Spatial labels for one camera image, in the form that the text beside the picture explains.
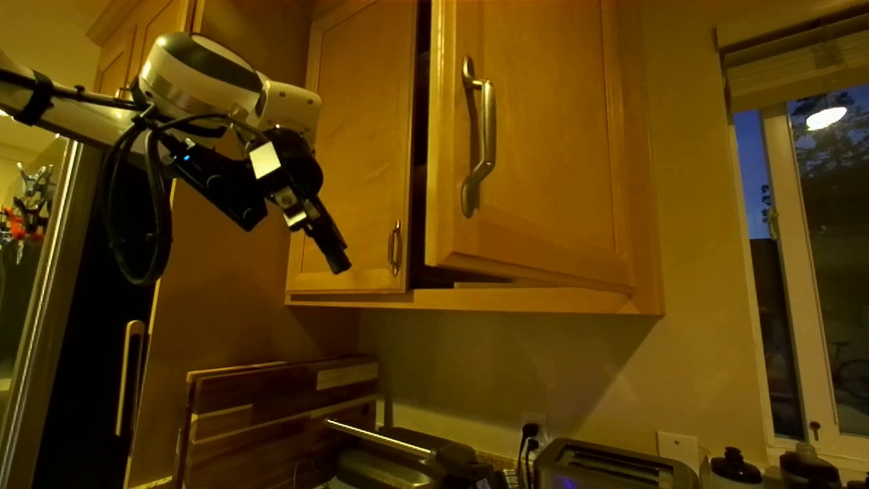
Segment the wooden cabinet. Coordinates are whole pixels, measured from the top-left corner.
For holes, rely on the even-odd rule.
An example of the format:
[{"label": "wooden cabinet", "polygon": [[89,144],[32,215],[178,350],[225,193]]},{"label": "wooden cabinet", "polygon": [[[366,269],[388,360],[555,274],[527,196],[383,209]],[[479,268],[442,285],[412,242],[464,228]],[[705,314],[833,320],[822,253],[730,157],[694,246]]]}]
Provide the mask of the wooden cabinet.
[{"label": "wooden cabinet", "polygon": [[415,3],[347,0],[313,23],[307,87],[325,95],[314,152],[354,269],[330,274],[318,246],[294,236],[291,291],[405,291],[412,69]]},{"label": "wooden cabinet", "polygon": [[322,200],[355,269],[330,277],[294,239],[291,306],[659,314],[632,8],[314,11],[307,76],[322,99]]}]

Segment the wooden cutting board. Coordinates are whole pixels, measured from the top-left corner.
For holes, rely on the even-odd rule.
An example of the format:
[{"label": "wooden cutting board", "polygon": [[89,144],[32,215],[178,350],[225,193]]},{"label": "wooden cutting board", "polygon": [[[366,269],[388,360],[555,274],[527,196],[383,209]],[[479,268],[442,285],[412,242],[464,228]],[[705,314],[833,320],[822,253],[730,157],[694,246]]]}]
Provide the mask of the wooden cutting board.
[{"label": "wooden cutting board", "polygon": [[199,369],[187,384],[177,479],[187,489],[314,488],[350,443],[322,418],[375,426],[373,360]]}]

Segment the glass window pane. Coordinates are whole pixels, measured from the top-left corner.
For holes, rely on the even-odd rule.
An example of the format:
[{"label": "glass window pane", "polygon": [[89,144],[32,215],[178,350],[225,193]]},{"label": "glass window pane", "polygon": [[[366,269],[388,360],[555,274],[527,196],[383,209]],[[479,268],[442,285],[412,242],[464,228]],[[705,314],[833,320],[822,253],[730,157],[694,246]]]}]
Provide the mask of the glass window pane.
[{"label": "glass window pane", "polygon": [[869,87],[788,107],[840,431],[869,435]]},{"label": "glass window pane", "polygon": [[739,138],[741,196],[751,242],[751,269],[762,331],[762,360],[776,435],[803,437],[791,314],[775,232],[766,144],[758,113],[732,118]]}]

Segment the stainless steel refrigerator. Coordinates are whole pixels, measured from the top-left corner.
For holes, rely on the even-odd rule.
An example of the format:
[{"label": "stainless steel refrigerator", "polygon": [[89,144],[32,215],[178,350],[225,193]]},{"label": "stainless steel refrigerator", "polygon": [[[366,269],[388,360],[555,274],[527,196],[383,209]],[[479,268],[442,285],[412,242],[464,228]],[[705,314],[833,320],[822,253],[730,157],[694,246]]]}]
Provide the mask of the stainless steel refrigerator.
[{"label": "stainless steel refrigerator", "polygon": [[[112,489],[121,488],[124,399],[135,398],[147,349],[128,327],[147,320],[151,289],[128,285],[109,251],[102,151],[67,143],[55,174],[45,234],[25,251],[30,277],[22,263],[0,277],[5,291],[17,280],[26,296],[20,307],[0,306],[0,315],[20,323],[0,330],[0,488]],[[142,172],[128,166],[116,190],[138,223]]]}]

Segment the open cabinet door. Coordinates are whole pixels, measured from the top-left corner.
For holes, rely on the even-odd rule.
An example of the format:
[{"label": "open cabinet door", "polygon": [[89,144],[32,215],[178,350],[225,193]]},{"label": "open cabinet door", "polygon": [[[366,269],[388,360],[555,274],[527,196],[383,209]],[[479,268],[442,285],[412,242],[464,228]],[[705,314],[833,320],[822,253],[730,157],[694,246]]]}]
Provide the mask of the open cabinet door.
[{"label": "open cabinet door", "polygon": [[632,289],[610,8],[434,0],[428,268]]}]

